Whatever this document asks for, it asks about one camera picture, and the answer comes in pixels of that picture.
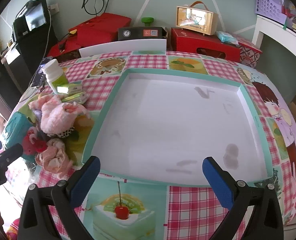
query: cherry stem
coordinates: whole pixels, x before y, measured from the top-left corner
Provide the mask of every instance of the cherry stem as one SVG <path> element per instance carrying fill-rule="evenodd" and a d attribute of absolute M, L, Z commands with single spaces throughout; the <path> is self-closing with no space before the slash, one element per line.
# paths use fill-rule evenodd
<path fill-rule="evenodd" d="M 119 183 L 119 181 L 117 181 L 117 183 L 118 183 L 118 190 L 119 190 L 119 201 L 120 201 L 120 206 L 121 206 L 120 183 Z"/>

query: metal screw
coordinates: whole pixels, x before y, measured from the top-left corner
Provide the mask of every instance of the metal screw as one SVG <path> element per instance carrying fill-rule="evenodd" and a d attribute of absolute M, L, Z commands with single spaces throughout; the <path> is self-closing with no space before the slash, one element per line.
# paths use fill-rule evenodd
<path fill-rule="evenodd" d="M 270 183 L 269 183 L 269 184 L 267 185 L 267 188 L 270 189 L 270 190 L 273 190 L 273 189 L 275 189 L 275 186 L 274 186 L 273 184 L 270 184 Z"/>
<path fill-rule="evenodd" d="M 28 189 L 33 190 L 33 189 L 35 189 L 35 187 L 36 187 L 36 184 L 31 184 L 31 185 L 28 187 Z"/>
<path fill-rule="evenodd" d="M 246 186 L 246 182 L 244 182 L 243 180 L 238 180 L 238 181 L 237 181 L 237 185 L 238 185 L 239 187 L 245 187 L 245 186 Z"/>
<path fill-rule="evenodd" d="M 62 180 L 60 180 L 60 181 L 57 182 L 57 185 L 59 187 L 62 187 L 62 186 L 64 186 L 66 184 L 66 182 L 67 182 L 66 180 L 62 179 Z"/>

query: green knob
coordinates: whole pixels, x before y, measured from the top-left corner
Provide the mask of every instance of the green knob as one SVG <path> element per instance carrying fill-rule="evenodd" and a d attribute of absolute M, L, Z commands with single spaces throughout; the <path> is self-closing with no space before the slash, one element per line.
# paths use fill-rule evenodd
<path fill-rule="evenodd" d="M 141 18 L 141 22 L 145 24 L 145 26 L 151 26 L 153 23 L 154 19 L 152 17 L 143 17 Z"/>

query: white tray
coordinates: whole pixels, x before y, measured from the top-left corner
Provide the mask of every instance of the white tray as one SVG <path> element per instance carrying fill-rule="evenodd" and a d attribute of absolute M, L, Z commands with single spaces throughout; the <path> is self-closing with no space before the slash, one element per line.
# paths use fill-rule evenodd
<path fill-rule="evenodd" d="M 240 83 L 174 70 L 128 69 L 105 103 L 86 143 L 101 172 L 172 185 L 209 186 L 212 156 L 234 179 L 272 176 L 268 143 Z"/>

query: brown pants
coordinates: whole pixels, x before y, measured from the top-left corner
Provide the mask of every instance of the brown pants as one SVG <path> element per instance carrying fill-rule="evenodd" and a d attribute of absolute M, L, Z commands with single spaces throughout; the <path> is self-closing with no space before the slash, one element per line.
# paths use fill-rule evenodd
<path fill-rule="evenodd" d="M 287 147 L 287 152 L 290 160 L 290 166 L 291 166 L 291 174 L 294 176 L 294 170 L 293 170 L 293 163 L 295 163 L 295 174 L 296 174 L 296 145 L 295 142 L 290 144 Z"/>

